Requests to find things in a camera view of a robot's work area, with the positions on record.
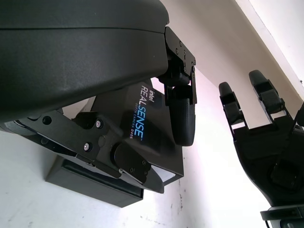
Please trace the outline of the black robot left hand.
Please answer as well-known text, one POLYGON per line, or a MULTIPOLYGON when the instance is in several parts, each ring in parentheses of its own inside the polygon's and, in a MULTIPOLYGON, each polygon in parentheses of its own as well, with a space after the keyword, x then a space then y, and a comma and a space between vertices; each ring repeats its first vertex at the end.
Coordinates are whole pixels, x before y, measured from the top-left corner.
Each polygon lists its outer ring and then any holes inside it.
POLYGON ((159 0, 3 0, 0 129, 119 188, 163 193, 195 135, 196 59, 159 0))

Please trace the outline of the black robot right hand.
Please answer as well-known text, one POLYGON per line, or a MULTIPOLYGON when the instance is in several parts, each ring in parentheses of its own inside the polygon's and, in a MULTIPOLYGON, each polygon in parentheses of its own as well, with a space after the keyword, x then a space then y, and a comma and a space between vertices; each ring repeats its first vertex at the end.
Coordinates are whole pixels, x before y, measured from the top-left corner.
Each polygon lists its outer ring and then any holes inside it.
POLYGON ((259 70, 249 72, 249 79, 270 121, 267 125, 250 129, 229 84, 218 87, 241 166, 272 207, 303 204, 304 109, 292 117, 259 70), (238 123, 245 126, 233 129, 238 123))

